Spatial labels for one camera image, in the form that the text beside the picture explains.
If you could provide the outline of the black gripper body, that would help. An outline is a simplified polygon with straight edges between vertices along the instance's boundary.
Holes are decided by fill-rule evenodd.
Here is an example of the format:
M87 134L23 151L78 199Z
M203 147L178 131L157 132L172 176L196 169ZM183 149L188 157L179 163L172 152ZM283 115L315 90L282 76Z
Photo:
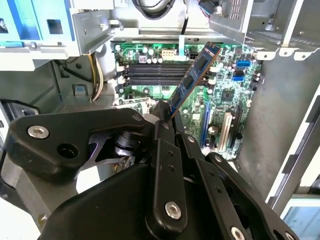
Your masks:
M220 240L201 186L182 165L137 164L62 203L42 240Z

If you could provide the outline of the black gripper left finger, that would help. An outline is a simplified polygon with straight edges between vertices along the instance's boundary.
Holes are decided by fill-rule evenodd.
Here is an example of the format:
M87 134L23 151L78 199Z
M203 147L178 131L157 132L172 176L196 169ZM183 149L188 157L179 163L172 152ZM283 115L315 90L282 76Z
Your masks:
M131 108L20 117L10 123L4 144L4 188L42 233L61 204L86 191L76 189L82 170L116 157L133 157L132 166L182 166L168 113L159 102L148 117ZM99 153L105 159L98 161Z

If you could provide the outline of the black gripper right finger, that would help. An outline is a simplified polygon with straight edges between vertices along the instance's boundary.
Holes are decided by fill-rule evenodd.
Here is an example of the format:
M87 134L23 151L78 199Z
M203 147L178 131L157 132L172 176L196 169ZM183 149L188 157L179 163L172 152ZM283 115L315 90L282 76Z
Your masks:
M180 113L172 118L182 150L183 170L195 177L207 200L205 223L217 240L297 240L294 231L218 153L204 155L183 128Z

